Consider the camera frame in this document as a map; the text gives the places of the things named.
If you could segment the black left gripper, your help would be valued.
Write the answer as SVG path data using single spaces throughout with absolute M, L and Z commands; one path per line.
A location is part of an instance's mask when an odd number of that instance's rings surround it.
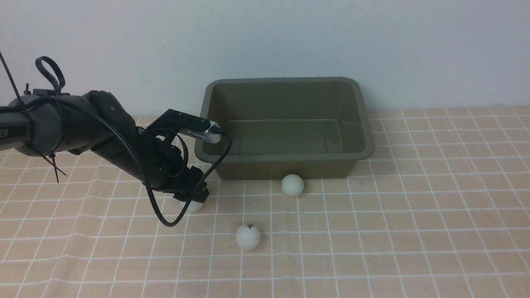
M 172 143 L 180 137 L 181 127 L 206 130 L 209 122 L 195 115 L 168 109 L 141 130 L 142 140 L 154 147 L 151 151 L 153 159 L 148 164 L 148 168 L 153 170 L 148 177 L 154 190 L 174 194 L 174 198 L 181 202 L 187 200 L 204 173 L 200 168 L 188 166 L 189 150 L 186 144 L 176 147 Z

